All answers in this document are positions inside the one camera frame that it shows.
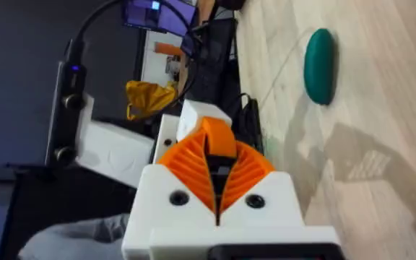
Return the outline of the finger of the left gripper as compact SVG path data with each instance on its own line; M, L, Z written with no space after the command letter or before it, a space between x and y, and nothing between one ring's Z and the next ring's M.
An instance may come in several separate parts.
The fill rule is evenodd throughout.
M201 129L207 133L209 155L234 158L236 140L231 126L232 119L216 105L184 100L176 140L180 142Z
M179 117L163 114L160 122L160 128L155 141L155 152L153 163L159 159L176 143L176 133L178 130Z

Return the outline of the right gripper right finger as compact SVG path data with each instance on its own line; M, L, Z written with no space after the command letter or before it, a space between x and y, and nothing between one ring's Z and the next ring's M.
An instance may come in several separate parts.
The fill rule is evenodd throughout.
M222 193L221 227L303 226L290 175L277 171L254 148L237 143L238 158Z

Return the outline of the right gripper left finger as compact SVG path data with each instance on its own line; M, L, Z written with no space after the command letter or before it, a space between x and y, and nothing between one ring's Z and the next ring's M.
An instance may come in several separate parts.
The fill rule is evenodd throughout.
M217 205L200 129L144 167L122 241L125 259L207 259Z

